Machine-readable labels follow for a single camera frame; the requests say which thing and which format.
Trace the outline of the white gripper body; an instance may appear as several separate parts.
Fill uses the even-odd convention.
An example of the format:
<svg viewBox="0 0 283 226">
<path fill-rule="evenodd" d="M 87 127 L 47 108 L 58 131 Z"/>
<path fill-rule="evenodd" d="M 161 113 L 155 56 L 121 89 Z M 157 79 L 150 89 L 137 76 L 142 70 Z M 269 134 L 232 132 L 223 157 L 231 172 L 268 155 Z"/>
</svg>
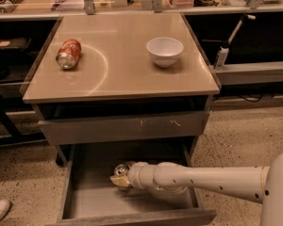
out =
<svg viewBox="0 0 283 226">
<path fill-rule="evenodd" d="M 130 185 L 139 189 L 153 188 L 154 169 L 154 165 L 149 165 L 145 162 L 133 164 L 127 174 Z"/>
</svg>

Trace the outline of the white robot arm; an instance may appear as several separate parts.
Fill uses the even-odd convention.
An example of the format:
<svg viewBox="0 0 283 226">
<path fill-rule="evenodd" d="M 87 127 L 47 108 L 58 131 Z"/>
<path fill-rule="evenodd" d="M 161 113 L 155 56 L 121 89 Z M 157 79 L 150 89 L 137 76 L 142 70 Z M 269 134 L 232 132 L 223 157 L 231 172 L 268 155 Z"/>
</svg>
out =
<svg viewBox="0 0 283 226">
<path fill-rule="evenodd" d="M 283 153 L 269 166 L 191 168 L 171 162 L 127 162 L 110 177 L 120 188 L 155 189 L 179 194 L 206 189 L 262 205 L 260 226 L 283 226 Z"/>
</svg>

